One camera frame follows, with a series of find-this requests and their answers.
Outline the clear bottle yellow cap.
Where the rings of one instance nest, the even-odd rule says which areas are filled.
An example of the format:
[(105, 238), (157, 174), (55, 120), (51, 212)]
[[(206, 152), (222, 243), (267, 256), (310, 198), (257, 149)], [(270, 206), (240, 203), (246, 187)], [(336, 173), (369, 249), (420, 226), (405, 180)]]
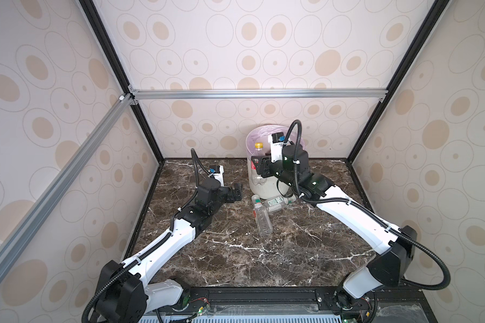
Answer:
[(261, 141), (258, 141), (254, 145), (254, 152), (253, 156), (270, 156), (271, 155), (271, 149), (268, 146), (265, 146), (265, 144)]

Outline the clear bottle white cap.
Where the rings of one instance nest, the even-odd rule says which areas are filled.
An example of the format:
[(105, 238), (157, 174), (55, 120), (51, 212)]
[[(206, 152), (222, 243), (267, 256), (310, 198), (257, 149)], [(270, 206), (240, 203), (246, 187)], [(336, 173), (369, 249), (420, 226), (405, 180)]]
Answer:
[(257, 229), (261, 237), (266, 237), (272, 234), (273, 226), (269, 218), (268, 209), (263, 204), (259, 195), (253, 195), (253, 215), (257, 224)]

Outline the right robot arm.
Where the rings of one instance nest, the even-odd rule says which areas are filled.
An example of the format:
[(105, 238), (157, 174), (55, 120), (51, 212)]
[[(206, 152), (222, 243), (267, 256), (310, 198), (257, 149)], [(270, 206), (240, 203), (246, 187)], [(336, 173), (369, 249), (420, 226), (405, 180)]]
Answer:
[[(302, 132), (302, 123), (295, 120), (287, 132), (269, 135), (268, 150), (255, 145), (248, 154), (258, 176), (274, 177), (287, 185), (297, 199), (338, 219), (375, 252), (366, 265), (350, 273), (338, 285), (334, 297), (339, 307), (350, 308), (355, 301), (378, 287), (397, 287), (404, 283), (429, 291), (447, 288), (451, 282), (447, 265), (433, 251), (417, 242), (418, 234), (414, 228), (399, 227), (385, 221), (351, 199), (328, 177), (311, 170), (309, 154), (302, 144)], [(440, 283), (428, 285), (404, 277), (416, 250), (439, 266), (443, 273)]]

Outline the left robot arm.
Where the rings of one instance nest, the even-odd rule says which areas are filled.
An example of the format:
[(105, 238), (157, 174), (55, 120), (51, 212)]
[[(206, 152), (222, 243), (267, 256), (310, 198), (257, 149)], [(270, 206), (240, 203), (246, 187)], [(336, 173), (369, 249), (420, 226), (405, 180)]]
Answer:
[(148, 312), (180, 302), (185, 288), (175, 280), (150, 281), (180, 249), (206, 230), (225, 204), (242, 199), (240, 184), (224, 187), (194, 150), (193, 196), (171, 217), (170, 226), (140, 252), (122, 262), (110, 261), (101, 270), (95, 294), (84, 308), (82, 322), (139, 322)]

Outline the white plastic waste bin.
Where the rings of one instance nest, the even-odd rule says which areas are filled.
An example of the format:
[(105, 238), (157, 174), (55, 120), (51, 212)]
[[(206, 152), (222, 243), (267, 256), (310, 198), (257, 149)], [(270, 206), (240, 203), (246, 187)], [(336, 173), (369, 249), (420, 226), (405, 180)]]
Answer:
[(275, 177), (262, 178), (257, 174), (255, 165), (248, 160), (249, 186), (254, 195), (267, 200), (276, 196), (292, 196), (292, 189)]

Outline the pink bin liner bag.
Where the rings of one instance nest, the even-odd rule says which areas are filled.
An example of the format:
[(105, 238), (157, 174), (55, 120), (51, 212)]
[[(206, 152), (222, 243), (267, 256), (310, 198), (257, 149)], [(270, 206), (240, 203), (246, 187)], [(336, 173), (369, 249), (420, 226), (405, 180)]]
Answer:
[(295, 144), (296, 148), (299, 148), (299, 145), (302, 145), (304, 149), (303, 140), (301, 135), (297, 133), (297, 130), (298, 127), (296, 125), (292, 125), (288, 128), (280, 125), (265, 125), (252, 130), (246, 138), (247, 154), (249, 159), (251, 160), (252, 158), (254, 145), (256, 142), (261, 141), (265, 144), (265, 146), (270, 147), (268, 143), (268, 136), (272, 133), (284, 133), (284, 146)]

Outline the back aluminium rail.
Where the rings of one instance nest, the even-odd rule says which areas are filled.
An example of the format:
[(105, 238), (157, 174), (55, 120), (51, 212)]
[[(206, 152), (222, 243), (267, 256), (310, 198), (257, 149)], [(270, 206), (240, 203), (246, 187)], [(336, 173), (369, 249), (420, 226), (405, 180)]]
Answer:
[(270, 90), (136, 90), (137, 100), (228, 100), (253, 98), (384, 98), (383, 88), (270, 89)]

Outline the aluminium rail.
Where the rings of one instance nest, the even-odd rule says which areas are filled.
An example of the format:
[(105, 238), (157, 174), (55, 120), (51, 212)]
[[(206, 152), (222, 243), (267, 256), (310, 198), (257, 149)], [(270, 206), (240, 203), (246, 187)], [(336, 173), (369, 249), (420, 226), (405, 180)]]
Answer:
[(2, 243), (0, 284), (133, 99), (133, 94), (126, 93), (122, 100), (115, 103), (42, 196), (33, 204), (25, 218)]
[(228, 100), (253, 98), (384, 98), (383, 88), (270, 89), (270, 90), (136, 90), (137, 100)]

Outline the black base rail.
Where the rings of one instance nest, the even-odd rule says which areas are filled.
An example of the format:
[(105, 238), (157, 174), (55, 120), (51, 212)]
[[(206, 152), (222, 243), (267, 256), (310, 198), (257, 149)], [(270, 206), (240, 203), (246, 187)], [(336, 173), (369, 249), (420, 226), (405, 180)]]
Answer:
[(106, 293), (91, 322), (436, 322), (424, 293), (380, 287), (339, 307), (334, 287), (181, 287)]

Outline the black frame post right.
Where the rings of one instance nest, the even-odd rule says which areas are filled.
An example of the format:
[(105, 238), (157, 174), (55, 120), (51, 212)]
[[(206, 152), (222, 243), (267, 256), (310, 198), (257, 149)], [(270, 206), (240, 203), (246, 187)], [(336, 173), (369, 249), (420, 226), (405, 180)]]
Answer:
[(346, 159), (347, 164), (352, 165), (356, 161), (359, 153), (361, 152), (362, 148), (365, 146), (365, 143), (367, 142), (368, 138), (370, 137), (371, 133), (373, 132), (374, 128), (376, 127), (377, 123), (382, 117), (388, 104), (392, 100), (393, 96), (396, 94), (405, 76), (408, 74), (408, 71), (412, 67), (417, 56), (420, 54), (420, 51), (422, 50), (423, 46), (426, 44), (432, 31), (435, 29), (441, 16), (444, 14), (445, 10), (447, 9), (450, 3), (451, 3), (450, 0), (437, 0), (432, 3), (425, 19), (422, 21), (422, 24), (420, 25), (419, 29), (417, 29), (416, 34), (414, 35), (413, 41), (410, 43), (406, 54), (403, 56), (402, 60), (400, 61), (400, 64), (398, 65), (395, 73), (393, 74), (391, 81), (388, 83), (386, 87), (387, 93), (385, 95), (385, 98), (380, 100), (377, 106), (375, 107), (375, 109), (373, 110), (372, 115), (370, 116), (357, 142), (355, 143), (349, 156), (347, 157)]

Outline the black frame post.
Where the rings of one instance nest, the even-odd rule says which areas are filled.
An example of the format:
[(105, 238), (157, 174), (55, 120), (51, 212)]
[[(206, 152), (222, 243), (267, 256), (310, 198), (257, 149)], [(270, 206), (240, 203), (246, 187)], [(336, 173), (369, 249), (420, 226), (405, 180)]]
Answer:
[[(95, 37), (98, 40), (99, 45), (101, 46), (102, 52), (105, 54), (106, 60), (108, 61), (110, 68), (113, 71), (115, 79), (119, 83), (122, 91), (124, 94), (132, 94), (130, 90), (130, 81), (126, 75), (126, 72), (123, 68), (121, 60), (117, 55), (117, 51), (115, 50), (113, 43), (108, 35), (108, 32), (105, 28), (105, 25), (102, 22), (102, 19), (99, 15), (98, 9), (94, 4), (94, 1), (90, 0), (79, 0), (80, 7), (83, 9), (84, 15), (86, 16), (86, 20), (90, 24)], [(141, 109), (139, 103), (134, 103), (131, 105), (131, 109), (135, 114), (137, 122), (139, 123), (141, 130), (144, 134), (144, 137), (147, 139), (149, 146), (156, 157), (156, 161), (159, 164), (164, 162), (163, 154), (155, 140), (155, 137), (150, 129), (148, 120)]]
[(373, 132), (374, 128), (376, 127), (377, 123), (382, 117), (388, 104), (392, 100), (393, 96), (396, 94), (405, 76), (408, 74), (408, 71), (412, 67), (417, 56), (420, 54), (420, 51), (422, 50), (423, 46), (426, 44), (432, 31), (435, 29), (441, 16), (444, 14), (445, 10), (447, 9), (450, 3), (451, 3), (450, 0), (437, 0), (432, 3), (425, 19), (422, 21), (422, 24), (420, 25), (419, 29), (417, 29), (416, 34), (414, 35), (413, 41), (410, 43), (406, 54), (403, 56), (402, 60), (400, 61), (400, 64), (398, 65), (395, 73), (393, 74), (391, 81), (388, 83), (386, 87), (387, 93), (385, 95), (385, 98), (380, 100), (377, 106), (375, 107), (375, 109), (373, 110), (372, 115), (370, 116), (357, 142), (355, 143), (349, 156), (347, 157), (346, 159), (347, 164), (352, 165), (356, 161), (359, 153), (361, 152), (362, 148), (365, 146), (365, 143), (367, 142), (368, 138), (370, 137), (371, 133)]

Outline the left aluminium rail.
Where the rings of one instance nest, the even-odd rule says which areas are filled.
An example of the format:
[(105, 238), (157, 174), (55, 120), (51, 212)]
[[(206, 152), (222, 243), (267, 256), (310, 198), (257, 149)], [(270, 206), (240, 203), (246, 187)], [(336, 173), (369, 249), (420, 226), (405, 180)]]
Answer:
[(133, 99), (133, 94), (126, 93), (122, 100), (115, 103), (42, 196), (33, 204), (25, 218), (2, 243), (0, 284)]

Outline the black frame post left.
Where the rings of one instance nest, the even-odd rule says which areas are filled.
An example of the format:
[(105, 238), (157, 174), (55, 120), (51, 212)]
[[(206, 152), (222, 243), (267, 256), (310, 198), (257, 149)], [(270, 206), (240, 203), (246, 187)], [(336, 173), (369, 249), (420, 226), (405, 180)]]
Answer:
[[(86, 20), (90, 24), (95, 37), (98, 40), (99, 45), (101, 46), (102, 52), (105, 54), (106, 60), (108, 61), (110, 68), (113, 71), (115, 79), (119, 83), (122, 91), (124, 94), (132, 94), (130, 90), (130, 81), (126, 75), (126, 72), (123, 68), (121, 60), (117, 55), (117, 51), (115, 50), (113, 43), (108, 35), (108, 32), (105, 28), (105, 25), (102, 22), (102, 19), (99, 15), (98, 9), (94, 4), (94, 1), (90, 0), (79, 0), (80, 7), (83, 9), (84, 15), (86, 16)], [(137, 122), (139, 123), (141, 130), (144, 134), (144, 137), (147, 139), (149, 146), (156, 157), (156, 161), (159, 164), (164, 162), (163, 154), (155, 140), (155, 137), (150, 129), (148, 120), (141, 109), (139, 103), (134, 103), (131, 105), (131, 109), (135, 114)]]

